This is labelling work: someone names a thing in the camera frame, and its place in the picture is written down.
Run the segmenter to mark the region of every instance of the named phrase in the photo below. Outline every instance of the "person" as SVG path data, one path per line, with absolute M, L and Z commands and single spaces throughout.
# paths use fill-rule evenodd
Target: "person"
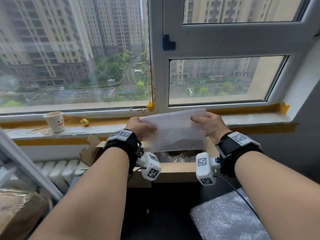
M 216 145 L 231 132 L 213 113 L 191 117 Z M 138 138 L 156 128 L 130 118 L 126 129 Z M 54 207 L 30 240 L 120 239 L 126 203 L 128 155 L 107 149 Z M 320 239 L 320 185 L 268 156 L 249 151 L 234 167 L 271 239 Z

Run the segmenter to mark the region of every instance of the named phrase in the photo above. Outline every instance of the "small figurine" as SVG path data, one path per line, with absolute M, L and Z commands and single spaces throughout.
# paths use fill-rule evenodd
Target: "small figurine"
M 84 125 L 85 127 L 89 126 L 89 121 L 87 119 L 82 119 L 80 120 L 81 124 Z

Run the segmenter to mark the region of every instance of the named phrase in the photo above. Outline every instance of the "window pane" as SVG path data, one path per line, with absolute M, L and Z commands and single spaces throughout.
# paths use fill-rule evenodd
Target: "window pane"
M 297 21 L 305 0 L 185 0 L 183 24 Z
M 171 60 L 169 105 L 263 101 L 283 58 Z
M 145 107 L 150 74 L 148 0 L 0 0 L 0 114 Z

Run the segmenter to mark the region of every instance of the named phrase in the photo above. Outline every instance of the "blue corner protector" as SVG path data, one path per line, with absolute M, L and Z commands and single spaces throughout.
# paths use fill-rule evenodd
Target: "blue corner protector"
M 175 51 L 176 43 L 169 40 L 169 35 L 165 34 L 161 36 L 162 38 L 162 49 L 163 51 Z

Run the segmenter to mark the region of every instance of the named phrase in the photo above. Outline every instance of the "black tabletop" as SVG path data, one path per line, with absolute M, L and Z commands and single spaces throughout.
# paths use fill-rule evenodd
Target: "black tabletop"
M 237 189 L 236 178 L 226 179 Z M 202 239 L 191 208 L 233 189 L 222 179 L 212 186 L 200 183 L 153 183 L 151 188 L 129 188 L 121 239 Z

